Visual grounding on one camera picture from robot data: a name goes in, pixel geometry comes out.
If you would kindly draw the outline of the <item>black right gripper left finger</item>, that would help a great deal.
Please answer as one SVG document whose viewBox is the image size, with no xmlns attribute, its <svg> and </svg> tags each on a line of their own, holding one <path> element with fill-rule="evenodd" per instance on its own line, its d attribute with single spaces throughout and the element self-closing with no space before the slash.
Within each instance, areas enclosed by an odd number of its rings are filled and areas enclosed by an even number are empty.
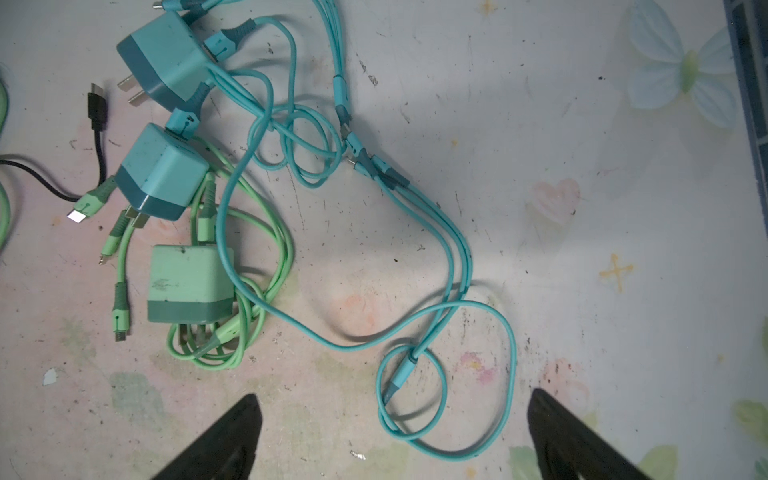
<svg viewBox="0 0 768 480">
<path fill-rule="evenodd" d="M 262 423 L 257 396 L 244 395 L 154 479 L 248 479 Z"/>
</svg>

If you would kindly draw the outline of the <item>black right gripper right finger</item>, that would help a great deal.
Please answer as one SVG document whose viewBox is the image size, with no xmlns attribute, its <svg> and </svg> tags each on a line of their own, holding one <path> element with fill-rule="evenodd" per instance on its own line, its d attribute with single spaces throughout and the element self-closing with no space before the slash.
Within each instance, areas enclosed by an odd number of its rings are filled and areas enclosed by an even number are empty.
<svg viewBox="0 0 768 480">
<path fill-rule="evenodd" d="M 544 479 L 648 478 L 541 388 L 532 392 L 527 420 Z"/>
</svg>

